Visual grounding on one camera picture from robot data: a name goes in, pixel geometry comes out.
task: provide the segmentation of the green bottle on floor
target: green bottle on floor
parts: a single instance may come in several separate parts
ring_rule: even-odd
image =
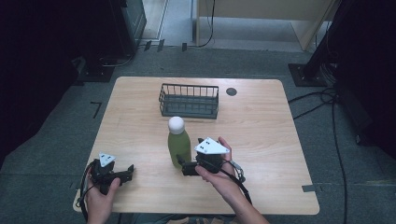
[[[172,163],[176,168],[181,169],[181,165],[177,162],[177,155],[184,161],[191,161],[191,141],[185,130],[183,118],[170,118],[168,127],[168,148]]]

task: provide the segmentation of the white bottle cap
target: white bottle cap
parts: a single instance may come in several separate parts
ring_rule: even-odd
[[[184,132],[184,120],[181,117],[172,117],[168,122],[169,132],[181,134]]]

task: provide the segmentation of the person's arm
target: person's arm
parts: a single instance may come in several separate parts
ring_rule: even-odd
[[[223,159],[231,161],[231,147],[222,137],[219,137],[219,142],[230,149],[230,153],[224,154]],[[234,169],[230,163],[224,163],[221,168],[229,174],[235,175]],[[195,167],[195,170],[203,180],[210,182],[213,185],[224,201],[231,206],[239,221],[246,224],[269,223],[262,214],[260,214],[260,212],[257,211],[251,203],[249,203],[247,198],[242,194],[241,189],[230,179],[230,177],[222,172],[212,174],[199,165]]]
[[[113,209],[114,195],[120,186],[120,179],[115,178],[111,182],[107,195],[102,194],[98,188],[93,187],[91,179],[88,181],[87,212],[88,224],[104,224],[108,220]]]

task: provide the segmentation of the metal basket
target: metal basket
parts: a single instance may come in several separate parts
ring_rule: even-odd
[[[159,101],[164,117],[216,119],[219,87],[163,83]]]

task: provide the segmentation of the light wood tabletop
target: light wood tabletop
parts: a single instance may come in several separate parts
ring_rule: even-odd
[[[114,86],[87,161],[103,152],[116,157],[115,172],[134,165],[133,180],[117,192],[114,212],[233,214],[210,183],[173,166],[167,148],[170,118],[162,116],[159,103],[163,83],[219,86],[217,119],[184,118],[193,158],[198,138],[222,136],[262,214],[318,213],[316,193],[303,190],[312,185],[311,177],[280,81],[181,77],[120,77]],[[237,94],[228,95],[228,88]]]

